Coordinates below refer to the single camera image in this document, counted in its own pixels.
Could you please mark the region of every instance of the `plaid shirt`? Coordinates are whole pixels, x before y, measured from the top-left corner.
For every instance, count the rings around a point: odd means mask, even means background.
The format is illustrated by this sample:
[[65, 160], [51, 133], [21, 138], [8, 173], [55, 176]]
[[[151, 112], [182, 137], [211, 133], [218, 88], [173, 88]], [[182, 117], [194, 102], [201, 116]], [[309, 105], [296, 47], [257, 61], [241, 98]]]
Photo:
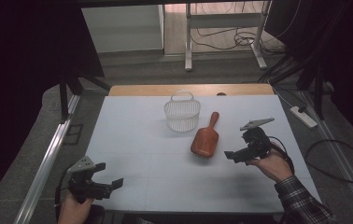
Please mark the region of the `plaid shirt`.
[[334, 214], [317, 201], [294, 175], [275, 184], [290, 223], [336, 223]]

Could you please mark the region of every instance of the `wooden paddle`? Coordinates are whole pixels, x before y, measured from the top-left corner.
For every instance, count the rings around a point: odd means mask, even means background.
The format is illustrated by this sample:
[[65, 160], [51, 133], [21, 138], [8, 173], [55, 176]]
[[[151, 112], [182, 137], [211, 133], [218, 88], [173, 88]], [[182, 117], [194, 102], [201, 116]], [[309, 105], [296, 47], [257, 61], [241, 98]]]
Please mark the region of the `wooden paddle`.
[[219, 134], [214, 130], [214, 125], [219, 118], [218, 112], [213, 112], [209, 126], [197, 131], [193, 142], [191, 143], [191, 152], [205, 158], [211, 158], [214, 155], [215, 148], [219, 139]]

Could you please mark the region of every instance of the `hand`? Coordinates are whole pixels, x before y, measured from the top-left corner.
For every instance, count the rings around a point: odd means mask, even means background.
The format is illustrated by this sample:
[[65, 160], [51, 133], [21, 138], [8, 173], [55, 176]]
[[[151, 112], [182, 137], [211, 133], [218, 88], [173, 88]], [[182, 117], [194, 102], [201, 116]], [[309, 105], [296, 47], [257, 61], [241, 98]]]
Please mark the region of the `hand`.
[[265, 158], [247, 161], [247, 164], [257, 166], [267, 177], [273, 179], [276, 183], [293, 176], [288, 163], [274, 149], [270, 149]]
[[89, 216], [94, 199], [79, 203], [71, 192], [67, 192], [61, 205], [58, 224], [82, 224]]

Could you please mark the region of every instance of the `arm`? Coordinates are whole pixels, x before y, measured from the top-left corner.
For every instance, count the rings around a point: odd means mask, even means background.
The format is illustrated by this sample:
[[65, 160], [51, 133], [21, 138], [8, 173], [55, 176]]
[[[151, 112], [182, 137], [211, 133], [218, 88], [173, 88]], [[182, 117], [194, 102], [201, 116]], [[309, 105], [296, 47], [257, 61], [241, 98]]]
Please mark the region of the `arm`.
[[58, 224], [82, 224], [89, 216], [94, 199], [79, 203], [71, 192], [67, 192], [61, 205]]
[[278, 152], [271, 149], [266, 158], [247, 163], [276, 182], [287, 223], [336, 223], [333, 213], [307, 191]]

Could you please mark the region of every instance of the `wall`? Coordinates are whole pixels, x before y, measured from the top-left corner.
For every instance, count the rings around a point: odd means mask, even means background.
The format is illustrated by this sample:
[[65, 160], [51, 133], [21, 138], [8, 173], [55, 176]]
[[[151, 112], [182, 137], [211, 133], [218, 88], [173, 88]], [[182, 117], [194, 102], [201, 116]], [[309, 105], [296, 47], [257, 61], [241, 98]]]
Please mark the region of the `wall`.
[[162, 49], [162, 7], [83, 8], [98, 53]]

